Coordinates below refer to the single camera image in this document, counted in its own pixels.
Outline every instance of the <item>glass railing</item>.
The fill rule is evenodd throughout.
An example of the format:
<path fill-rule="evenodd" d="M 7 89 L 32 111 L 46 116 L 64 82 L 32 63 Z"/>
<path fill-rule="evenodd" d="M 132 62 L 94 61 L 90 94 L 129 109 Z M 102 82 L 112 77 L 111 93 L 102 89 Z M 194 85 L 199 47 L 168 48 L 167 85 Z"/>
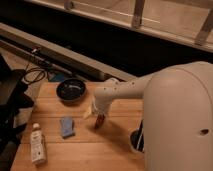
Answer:
<path fill-rule="evenodd" d="M 213 0 L 30 1 L 213 51 Z"/>

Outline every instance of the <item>bottle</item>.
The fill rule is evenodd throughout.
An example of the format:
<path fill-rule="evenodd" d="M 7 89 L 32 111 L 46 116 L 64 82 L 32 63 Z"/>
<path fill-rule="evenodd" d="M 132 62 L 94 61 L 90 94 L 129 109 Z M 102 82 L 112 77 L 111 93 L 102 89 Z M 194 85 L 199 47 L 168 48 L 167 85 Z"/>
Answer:
<path fill-rule="evenodd" d="M 38 123 L 33 124 L 33 131 L 30 135 L 31 161 L 35 165 L 46 162 L 46 151 L 44 136 Z"/>

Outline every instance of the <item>black cable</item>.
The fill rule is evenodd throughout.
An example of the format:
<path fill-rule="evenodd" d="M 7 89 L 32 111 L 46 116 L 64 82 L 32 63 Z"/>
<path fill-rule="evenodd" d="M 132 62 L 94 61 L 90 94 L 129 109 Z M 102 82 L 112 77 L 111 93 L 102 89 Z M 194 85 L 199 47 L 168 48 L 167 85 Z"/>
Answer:
<path fill-rule="evenodd" d="M 69 74 L 65 73 L 64 71 L 62 71 L 62 70 L 55 69 L 55 68 L 52 68 L 51 66 L 48 66 L 49 63 L 47 61 L 45 61 L 45 60 L 43 60 L 43 61 L 37 60 L 36 59 L 36 54 L 38 54 L 39 51 L 40 51 L 40 49 L 33 49 L 31 51 L 31 55 L 29 56 L 28 63 L 26 65 L 26 67 L 25 67 L 26 74 L 25 74 L 23 79 L 28 85 L 31 85 L 31 84 L 36 83 L 36 82 L 39 82 L 39 81 L 41 81 L 44 78 L 47 78 L 48 81 L 49 81 L 50 80 L 50 73 L 63 73 L 65 75 L 69 75 Z M 31 62 L 33 62 L 36 65 L 38 65 L 38 67 L 34 67 L 34 68 L 31 68 L 31 69 L 28 69 Z M 35 72 L 37 72 L 38 74 L 34 77 L 34 79 L 29 80 L 27 78 L 27 77 L 29 77 L 29 74 L 32 74 L 32 73 L 35 73 Z"/>

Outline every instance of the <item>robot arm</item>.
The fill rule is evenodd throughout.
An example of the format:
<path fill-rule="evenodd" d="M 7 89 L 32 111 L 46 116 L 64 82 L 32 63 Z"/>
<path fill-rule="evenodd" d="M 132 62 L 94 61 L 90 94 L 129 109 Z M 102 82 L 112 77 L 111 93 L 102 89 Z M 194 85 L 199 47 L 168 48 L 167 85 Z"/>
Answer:
<path fill-rule="evenodd" d="M 94 92 L 92 112 L 106 115 L 114 99 L 142 99 L 144 89 L 152 76 L 150 74 L 128 82 L 119 82 L 115 78 L 107 80 Z"/>
<path fill-rule="evenodd" d="M 114 99 L 143 98 L 146 170 L 213 170 L 213 65 L 194 62 L 129 82 L 108 80 L 94 92 L 92 112 Z"/>

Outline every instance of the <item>bowl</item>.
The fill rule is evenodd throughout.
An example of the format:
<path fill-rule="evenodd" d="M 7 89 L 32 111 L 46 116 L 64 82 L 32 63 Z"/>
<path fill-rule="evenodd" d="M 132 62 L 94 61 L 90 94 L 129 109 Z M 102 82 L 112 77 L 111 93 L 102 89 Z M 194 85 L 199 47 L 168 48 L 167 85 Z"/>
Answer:
<path fill-rule="evenodd" d="M 77 78 L 70 78 L 61 82 L 57 89 L 57 96 L 66 102 L 79 100 L 85 93 L 86 85 Z"/>

